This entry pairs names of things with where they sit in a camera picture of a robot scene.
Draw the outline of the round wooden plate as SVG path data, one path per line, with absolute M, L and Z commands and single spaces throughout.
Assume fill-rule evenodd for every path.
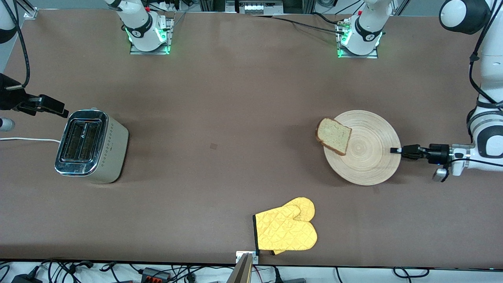
M 400 140 L 387 120 L 365 110 L 347 111 L 335 120 L 352 132 L 344 156 L 324 147 L 325 158 L 334 172 L 365 186 L 380 184 L 395 173 L 400 156 L 390 150 L 400 147 Z

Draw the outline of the brown bread slice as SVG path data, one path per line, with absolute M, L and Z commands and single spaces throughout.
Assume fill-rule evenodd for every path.
M 316 139 L 324 147 L 345 156 L 352 129 L 332 118 L 323 118 L 316 127 Z

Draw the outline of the silver two-slot toaster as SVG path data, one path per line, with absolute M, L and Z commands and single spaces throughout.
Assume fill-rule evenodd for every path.
M 128 138 L 128 130 L 108 113 L 78 110 L 64 128 L 54 168 L 62 176 L 113 183 L 121 175 Z

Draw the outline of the yellow quilted oven mitt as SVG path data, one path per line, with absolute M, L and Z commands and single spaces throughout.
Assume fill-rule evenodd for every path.
M 304 251 L 311 249 L 318 240 L 316 230 L 311 221 L 316 213 L 314 203 L 305 197 L 297 197 L 284 207 L 297 207 L 298 215 L 288 217 L 288 221 L 282 224 L 277 231 L 279 243 L 274 245 L 271 251 L 273 255 L 279 255 L 285 251 Z
M 310 221 L 297 220 L 301 209 L 287 205 L 253 215 L 257 251 L 304 251 L 311 249 L 318 234 Z

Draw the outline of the black power adapter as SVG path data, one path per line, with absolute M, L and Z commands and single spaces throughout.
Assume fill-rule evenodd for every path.
M 30 277 L 28 274 L 19 274 L 12 279 L 11 283 L 43 283 L 43 282 L 35 277 L 34 278 Z

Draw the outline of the black connector with orange levers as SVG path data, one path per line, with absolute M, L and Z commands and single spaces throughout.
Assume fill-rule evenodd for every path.
M 171 274 L 162 272 L 157 269 L 144 268 L 142 269 L 142 278 L 140 283 L 169 283 Z

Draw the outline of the white power strip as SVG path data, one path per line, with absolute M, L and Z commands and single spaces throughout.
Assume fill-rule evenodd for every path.
M 246 15 L 273 16 L 284 13 L 282 0 L 240 0 L 239 12 Z

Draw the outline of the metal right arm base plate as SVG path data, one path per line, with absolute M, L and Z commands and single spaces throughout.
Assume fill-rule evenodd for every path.
M 173 31 L 173 18 L 157 16 L 156 23 L 142 38 L 135 38 L 127 32 L 130 41 L 130 54 L 170 54 Z

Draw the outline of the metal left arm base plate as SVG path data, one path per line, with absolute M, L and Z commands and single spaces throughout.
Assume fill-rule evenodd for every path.
M 382 32 L 377 36 L 375 43 L 373 44 L 372 52 L 368 54 L 356 54 L 351 52 L 347 48 L 347 43 L 351 41 L 352 29 L 351 29 L 351 19 L 345 18 L 342 21 L 338 21 L 335 25 L 336 31 L 342 31 L 343 34 L 336 35 L 336 43 L 337 43 L 337 54 L 338 58 L 347 58 L 347 59 L 377 59 L 378 58 L 378 46 L 379 40 L 382 36 Z

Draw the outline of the metal table edge bracket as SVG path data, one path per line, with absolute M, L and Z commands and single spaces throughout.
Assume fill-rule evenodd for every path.
M 259 255 L 257 254 L 257 251 L 237 251 L 236 252 L 236 263 L 239 262 L 239 260 L 242 258 L 242 256 L 246 254 L 251 254 L 253 257 L 253 265 L 258 265 L 259 264 Z

